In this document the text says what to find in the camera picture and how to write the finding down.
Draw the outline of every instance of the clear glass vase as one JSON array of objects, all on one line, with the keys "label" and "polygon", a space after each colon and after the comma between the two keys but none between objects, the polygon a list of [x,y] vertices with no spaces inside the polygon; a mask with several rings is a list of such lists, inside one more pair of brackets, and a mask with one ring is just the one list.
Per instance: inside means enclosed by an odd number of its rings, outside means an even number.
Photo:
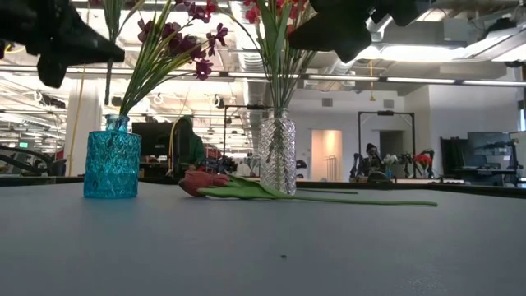
[{"label": "clear glass vase", "polygon": [[261,124],[261,183],[283,193],[296,193],[296,124],[287,109],[272,109]]},{"label": "clear glass vase", "polygon": [[90,132],[85,161],[84,196],[137,196],[141,136],[127,133],[127,116],[107,115],[106,131]]}]

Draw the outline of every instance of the computer monitor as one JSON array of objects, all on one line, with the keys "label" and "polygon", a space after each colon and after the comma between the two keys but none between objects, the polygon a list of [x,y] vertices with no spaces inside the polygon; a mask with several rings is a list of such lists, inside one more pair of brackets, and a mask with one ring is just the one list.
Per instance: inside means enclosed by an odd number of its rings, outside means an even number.
[{"label": "computer monitor", "polygon": [[168,155],[173,123],[133,123],[131,130],[142,137],[141,155]]},{"label": "computer monitor", "polygon": [[510,141],[508,132],[468,132],[469,146],[475,155],[510,155],[511,149],[506,145]]}]

